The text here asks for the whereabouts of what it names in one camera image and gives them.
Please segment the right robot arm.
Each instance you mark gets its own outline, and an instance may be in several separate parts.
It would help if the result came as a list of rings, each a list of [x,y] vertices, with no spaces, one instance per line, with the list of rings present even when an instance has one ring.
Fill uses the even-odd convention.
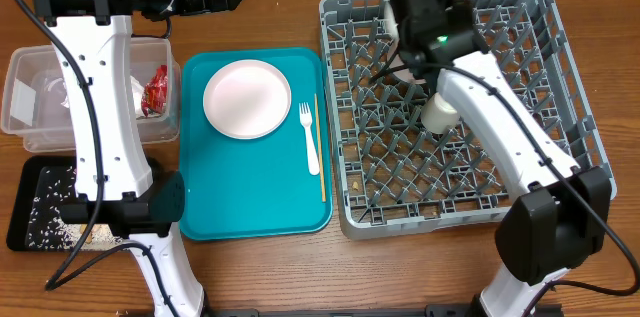
[[[389,0],[406,69],[435,85],[497,167],[511,206],[495,232],[502,265],[469,305],[428,314],[560,316],[538,304],[602,249],[612,184],[583,169],[527,111],[475,26],[469,0]]]

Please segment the rice and peanuts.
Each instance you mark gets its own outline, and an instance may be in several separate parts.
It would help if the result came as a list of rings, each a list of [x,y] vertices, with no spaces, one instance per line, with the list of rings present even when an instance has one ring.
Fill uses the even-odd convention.
[[[70,251],[86,229],[85,224],[67,224],[61,207],[78,201],[76,170],[72,166],[46,166],[38,175],[29,214],[25,246],[32,251]]]

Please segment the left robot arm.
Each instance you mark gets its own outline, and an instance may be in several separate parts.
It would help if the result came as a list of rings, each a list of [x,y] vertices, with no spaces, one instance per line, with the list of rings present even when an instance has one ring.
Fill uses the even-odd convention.
[[[68,224],[107,225],[131,252],[158,316],[208,316],[179,229],[186,191],[177,171],[154,173],[144,154],[130,81],[132,17],[159,21],[234,10],[242,0],[33,0],[27,16],[61,65],[76,151]]]

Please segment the red snack wrapper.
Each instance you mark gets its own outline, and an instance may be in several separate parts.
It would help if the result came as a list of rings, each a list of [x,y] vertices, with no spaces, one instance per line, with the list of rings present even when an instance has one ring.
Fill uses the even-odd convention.
[[[168,95],[168,67],[161,65],[154,77],[145,85],[141,100],[141,109],[145,117],[151,114],[163,114]]]

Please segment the small white plate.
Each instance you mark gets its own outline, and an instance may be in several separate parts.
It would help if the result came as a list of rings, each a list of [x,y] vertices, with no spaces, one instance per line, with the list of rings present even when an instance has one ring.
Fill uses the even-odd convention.
[[[398,57],[398,23],[395,20],[394,13],[391,7],[391,3],[387,2],[384,8],[384,25],[386,32],[391,36],[391,46],[388,51],[388,65],[390,68],[400,67],[402,65],[401,59]],[[426,83],[424,78],[416,78],[409,70],[402,70],[394,73],[395,77],[403,82],[422,85]]]

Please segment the white paper cup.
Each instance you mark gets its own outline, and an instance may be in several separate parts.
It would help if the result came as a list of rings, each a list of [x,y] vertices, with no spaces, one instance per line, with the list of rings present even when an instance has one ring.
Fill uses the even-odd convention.
[[[432,134],[443,134],[459,121],[459,113],[436,92],[422,107],[420,119]]]

